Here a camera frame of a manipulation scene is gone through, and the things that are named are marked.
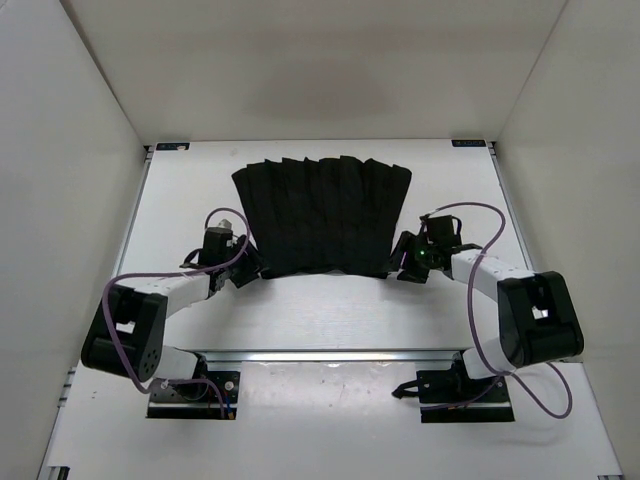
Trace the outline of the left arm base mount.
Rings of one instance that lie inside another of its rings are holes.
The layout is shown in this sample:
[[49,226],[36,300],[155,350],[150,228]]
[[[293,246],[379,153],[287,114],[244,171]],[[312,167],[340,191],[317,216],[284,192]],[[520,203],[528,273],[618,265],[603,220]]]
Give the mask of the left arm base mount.
[[195,378],[208,383],[153,386],[147,404],[148,419],[234,421],[238,417],[241,371],[238,364],[218,364],[198,352]]

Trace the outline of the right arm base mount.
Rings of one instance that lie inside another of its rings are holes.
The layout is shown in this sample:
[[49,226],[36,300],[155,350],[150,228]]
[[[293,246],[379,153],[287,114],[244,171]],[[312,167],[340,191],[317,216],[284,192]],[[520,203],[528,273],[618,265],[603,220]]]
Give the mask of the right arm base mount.
[[471,379],[457,353],[448,369],[422,369],[396,387],[398,399],[417,399],[422,424],[510,423],[515,421],[503,377]]

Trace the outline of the black pleated skirt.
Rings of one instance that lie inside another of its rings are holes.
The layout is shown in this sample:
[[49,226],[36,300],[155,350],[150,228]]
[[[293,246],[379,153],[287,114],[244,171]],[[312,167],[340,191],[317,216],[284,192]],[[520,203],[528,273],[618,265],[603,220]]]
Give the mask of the black pleated skirt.
[[405,167],[352,156],[265,160],[232,175],[265,279],[386,277],[411,179]]

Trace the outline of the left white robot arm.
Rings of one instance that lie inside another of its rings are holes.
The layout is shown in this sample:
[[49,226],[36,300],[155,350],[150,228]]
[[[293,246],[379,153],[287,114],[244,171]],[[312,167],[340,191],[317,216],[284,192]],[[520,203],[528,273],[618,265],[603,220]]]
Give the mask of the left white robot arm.
[[228,222],[208,227],[177,275],[124,275],[109,286],[84,341],[82,364],[141,384],[174,384],[188,398],[203,395],[209,385],[204,356],[165,345],[166,321],[228,282],[241,288],[258,279],[262,268],[256,247],[235,236]]

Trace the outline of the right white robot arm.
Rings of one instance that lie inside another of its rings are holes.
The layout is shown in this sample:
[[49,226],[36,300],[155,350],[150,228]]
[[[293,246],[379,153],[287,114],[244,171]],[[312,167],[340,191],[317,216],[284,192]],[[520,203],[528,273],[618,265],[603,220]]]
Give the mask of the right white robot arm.
[[[448,376],[449,391],[471,400],[484,379],[583,353],[584,336],[564,277],[509,265],[461,238],[462,222],[452,216],[424,216],[414,234],[404,231],[394,247],[397,279],[424,284],[439,271],[467,286],[467,314],[474,346],[460,354],[461,367]],[[473,294],[498,308],[498,335],[482,342],[475,328]]]

